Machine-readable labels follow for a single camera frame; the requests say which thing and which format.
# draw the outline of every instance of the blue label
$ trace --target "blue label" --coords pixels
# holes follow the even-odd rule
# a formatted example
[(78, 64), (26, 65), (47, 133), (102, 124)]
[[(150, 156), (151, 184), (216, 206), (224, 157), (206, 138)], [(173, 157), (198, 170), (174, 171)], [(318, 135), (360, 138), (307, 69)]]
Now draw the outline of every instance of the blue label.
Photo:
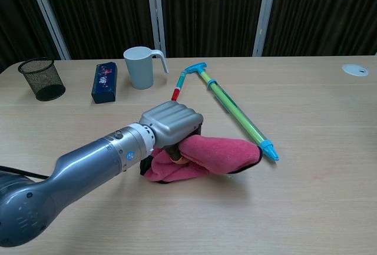
[(131, 161), (135, 156), (135, 153), (133, 153), (132, 151), (128, 152), (127, 153), (127, 160), (128, 161)]

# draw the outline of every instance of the dark curtain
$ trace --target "dark curtain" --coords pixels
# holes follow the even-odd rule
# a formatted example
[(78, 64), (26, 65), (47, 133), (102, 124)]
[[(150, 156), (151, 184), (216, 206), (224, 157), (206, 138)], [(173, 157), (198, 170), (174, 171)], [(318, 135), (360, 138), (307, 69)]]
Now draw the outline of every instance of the dark curtain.
[(374, 55), (377, 0), (274, 0), (263, 56)]
[(162, 0), (168, 57), (253, 53), (261, 0)]
[(1, 0), (0, 14), (0, 72), (35, 57), (59, 59), (37, 0)]
[(122, 58), (154, 48), (148, 0), (49, 0), (72, 59)]

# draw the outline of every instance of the robotic arm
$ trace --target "robotic arm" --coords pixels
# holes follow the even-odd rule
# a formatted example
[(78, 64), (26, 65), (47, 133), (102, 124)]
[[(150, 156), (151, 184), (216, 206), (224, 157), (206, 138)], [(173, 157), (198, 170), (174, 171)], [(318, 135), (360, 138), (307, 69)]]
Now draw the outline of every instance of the robotic arm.
[(154, 147), (177, 144), (202, 122), (194, 110), (168, 101), (145, 112), (138, 123), (61, 156), (44, 181), (0, 173), (0, 246), (36, 238), (68, 205), (148, 157)]

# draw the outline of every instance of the wooden table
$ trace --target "wooden table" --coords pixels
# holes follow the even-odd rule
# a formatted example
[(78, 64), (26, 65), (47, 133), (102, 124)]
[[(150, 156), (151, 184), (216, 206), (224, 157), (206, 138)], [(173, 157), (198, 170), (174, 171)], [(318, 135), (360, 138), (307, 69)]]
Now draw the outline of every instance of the wooden table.
[[(154, 60), (155, 83), (94, 104), (95, 61), (56, 61), (67, 88), (39, 102), (16, 70), (0, 75), (1, 164), (51, 174), (55, 160), (169, 100), (180, 71), (200, 61), (275, 144), (232, 176), (151, 183), (134, 166), (66, 208), (47, 230), (1, 254), (377, 254), (377, 57)], [(342, 65), (361, 64), (367, 77)], [(246, 138), (197, 75), (179, 102), (204, 115), (205, 136)]]

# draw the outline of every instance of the pink cloth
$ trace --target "pink cloth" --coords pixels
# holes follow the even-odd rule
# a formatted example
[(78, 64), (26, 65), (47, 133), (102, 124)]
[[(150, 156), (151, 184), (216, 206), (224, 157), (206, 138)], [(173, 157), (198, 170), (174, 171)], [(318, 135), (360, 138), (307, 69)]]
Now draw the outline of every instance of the pink cloth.
[(213, 174), (238, 173), (262, 158), (261, 149), (248, 141), (192, 135), (178, 145), (181, 155), (190, 161), (176, 164), (161, 149), (152, 153), (150, 168), (144, 177), (150, 181), (172, 182)]

